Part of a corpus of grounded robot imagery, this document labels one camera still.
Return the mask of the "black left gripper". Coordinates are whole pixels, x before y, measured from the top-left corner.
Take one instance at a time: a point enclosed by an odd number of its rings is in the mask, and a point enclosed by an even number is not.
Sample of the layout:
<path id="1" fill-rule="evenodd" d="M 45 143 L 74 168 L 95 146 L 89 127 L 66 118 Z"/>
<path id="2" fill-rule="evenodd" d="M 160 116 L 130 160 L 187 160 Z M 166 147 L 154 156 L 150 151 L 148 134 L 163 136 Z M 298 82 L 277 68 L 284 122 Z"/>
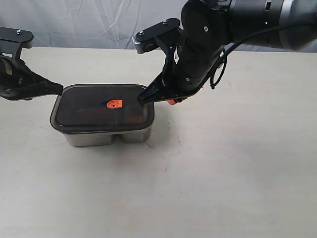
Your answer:
<path id="1" fill-rule="evenodd" d="M 31 100 L 62 95 L 63 86 L 33 72 L 23 60 L 0 57 L 0 96 L 6 100 Z"/>

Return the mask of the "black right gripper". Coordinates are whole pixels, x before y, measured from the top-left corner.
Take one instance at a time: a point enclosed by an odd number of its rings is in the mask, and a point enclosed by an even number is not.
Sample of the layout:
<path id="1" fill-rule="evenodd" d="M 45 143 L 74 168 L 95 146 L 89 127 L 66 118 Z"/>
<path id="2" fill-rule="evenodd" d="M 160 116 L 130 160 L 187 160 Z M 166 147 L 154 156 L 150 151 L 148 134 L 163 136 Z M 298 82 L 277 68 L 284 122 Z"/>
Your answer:
<path id="1" fill-rule="evenodd" d="M 204 49 L 170 49 L 162 72 L 138 96 L 143 106 L 167 101 L 170 105 L 195 95 L 206 82 L 206 51 Z"/>

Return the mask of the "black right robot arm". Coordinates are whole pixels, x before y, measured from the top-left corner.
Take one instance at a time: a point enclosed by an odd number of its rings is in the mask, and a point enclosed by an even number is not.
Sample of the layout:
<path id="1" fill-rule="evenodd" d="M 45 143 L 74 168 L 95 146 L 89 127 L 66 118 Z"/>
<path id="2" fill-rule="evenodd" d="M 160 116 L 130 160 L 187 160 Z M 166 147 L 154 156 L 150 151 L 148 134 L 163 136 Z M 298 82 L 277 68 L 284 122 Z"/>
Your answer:
<path id="1" fill-rule="evenodd" d="M 181 102 L 206 82 L 240 45 L 298 51 L 317 38 L 314 0 L 189 0 L 169 18 L 133 37 L 139 54 L 161 49 L 162 72 L 138 96 L 141 105 Z"/>

